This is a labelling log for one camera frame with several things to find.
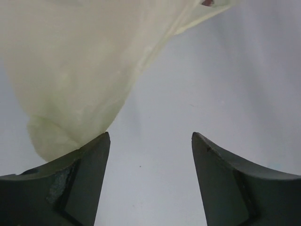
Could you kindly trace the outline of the translucent pale green plastic bag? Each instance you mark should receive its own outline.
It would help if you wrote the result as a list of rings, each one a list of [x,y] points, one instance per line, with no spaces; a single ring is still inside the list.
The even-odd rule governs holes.
[[[168,40],[234,0],[3,0],[0,55],[29,116],[36,153],[52,161],[112,124]]]

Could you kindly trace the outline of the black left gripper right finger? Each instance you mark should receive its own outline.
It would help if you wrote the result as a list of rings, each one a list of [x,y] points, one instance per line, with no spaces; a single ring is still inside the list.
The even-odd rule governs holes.
[[[300,176],[253,163],[197,132],[192,152],[209,226],[300,225]]]

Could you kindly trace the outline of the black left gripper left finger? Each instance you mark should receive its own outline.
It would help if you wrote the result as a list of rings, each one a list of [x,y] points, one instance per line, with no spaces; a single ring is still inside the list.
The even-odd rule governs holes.
[[[110,144],[104,133],[56,160],[1,176],[1,225],[92,226]]]

